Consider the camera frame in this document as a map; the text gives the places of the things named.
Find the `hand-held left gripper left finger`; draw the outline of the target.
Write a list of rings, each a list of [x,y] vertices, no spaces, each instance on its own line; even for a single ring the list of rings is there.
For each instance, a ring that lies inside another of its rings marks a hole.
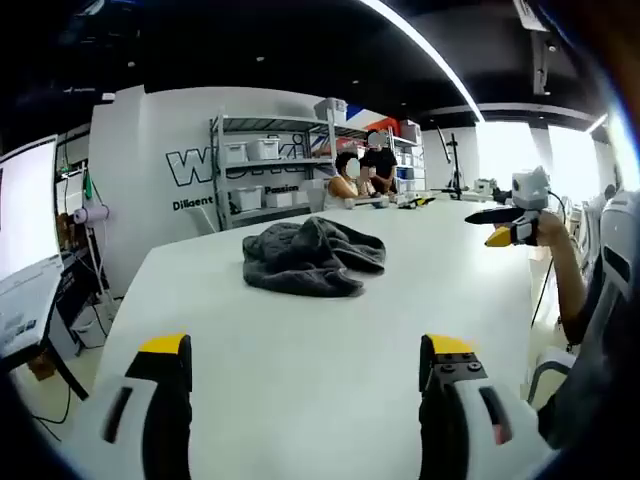
[[[76,411],[63,452],[81,479],[189,479],[192,348],[186,333],[142,344]]]

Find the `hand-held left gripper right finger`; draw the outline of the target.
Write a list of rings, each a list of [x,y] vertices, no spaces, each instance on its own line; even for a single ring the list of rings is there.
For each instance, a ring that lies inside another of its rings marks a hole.
[[[534,409],[465,342],[421,337],[421,479],[530,479],[551,456]]]

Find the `person's right hand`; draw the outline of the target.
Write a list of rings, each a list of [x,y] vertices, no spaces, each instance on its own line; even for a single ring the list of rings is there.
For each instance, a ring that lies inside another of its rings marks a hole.
[[[539,246],[556,247],[569,240],[564,223],[553,213],[542,211],[538,219],[536,241]]]

